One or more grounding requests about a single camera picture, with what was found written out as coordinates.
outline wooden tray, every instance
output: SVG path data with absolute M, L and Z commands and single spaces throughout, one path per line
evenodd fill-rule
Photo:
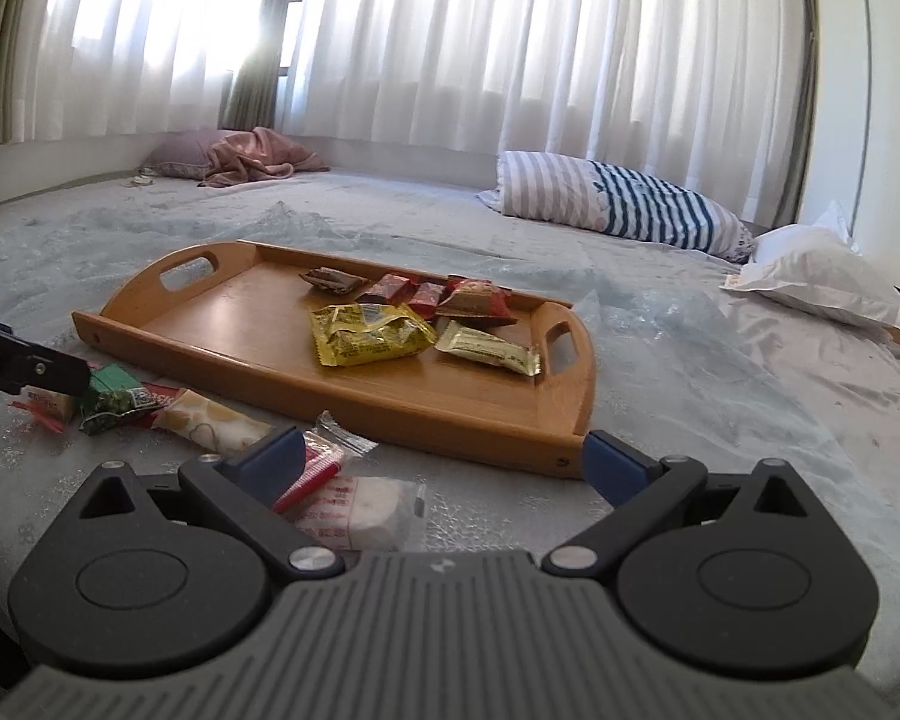
M 161 275 L 205 258 L 213 272 L 177 292 Z M 533 343 L 535 378 L 435 349 L 355 367 L 319 365 L 309 313 L 352 301 L 298 277 L 330 266 L 443 283 L 445 276 L 237 241 L 164 257 L 130 279 L 101 314 L 74 312 L 79 336 L 117 358 L 224 397 L 313 421 L 329 409 L 373 440 L 553 476 L 580 477 L 595 365 L 586 327 L 565 303 L 514 293 L 518 324 L 495 330 Z M 569 333 L 576 359 L 560 372 L 551 346 Z

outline tray handle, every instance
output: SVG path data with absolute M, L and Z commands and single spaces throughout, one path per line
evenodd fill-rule
M 205 259 L 213 272 L 179 290 L 168 290 L 161 276 L 193 261 Z M 147 266 L 127 281 L 103 306 L 101 316 L 142 327 L 161 314 L 252 268 L 261 260 L 255 245 L 244 241 L 182 248 Z
M 544 303 L 533 312 L 530 331 L 543 368 L 536 380 L 540 429 L 583 435 L 589 428 L 597 379 L 590 333 L 576 314 L 559 303 Z M 556 372 L 550 347 L 564 334 L 573 341 L 576 359 Z

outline gray pillow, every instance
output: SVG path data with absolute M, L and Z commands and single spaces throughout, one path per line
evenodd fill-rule
M 194 129 L 175 132 L 151 151 L 140 167 L 151 175 L 202 181 L 210 167 L 207 151 L 217 141 L 232 135 L 232 129 Z

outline logo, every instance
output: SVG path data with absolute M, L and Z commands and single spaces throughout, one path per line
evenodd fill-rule
M 445 574 L 447 571 L 452 571 L 457 567 L 457 564 L 453 562 L 453 560 L 449 560 L 448 557 L 444 557 L 440 562 L 432 562 L 430 563 L 430 567 L 437 572 L 437 574 Z

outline sheer white curtain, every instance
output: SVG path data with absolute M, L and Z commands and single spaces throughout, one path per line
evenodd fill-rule
M 25 0 L 14 139 L 216 127 L 258 0 Z
M 769 224 L 803 38 L 803 0 L 303 0 L 277 120 L 615 162 Z

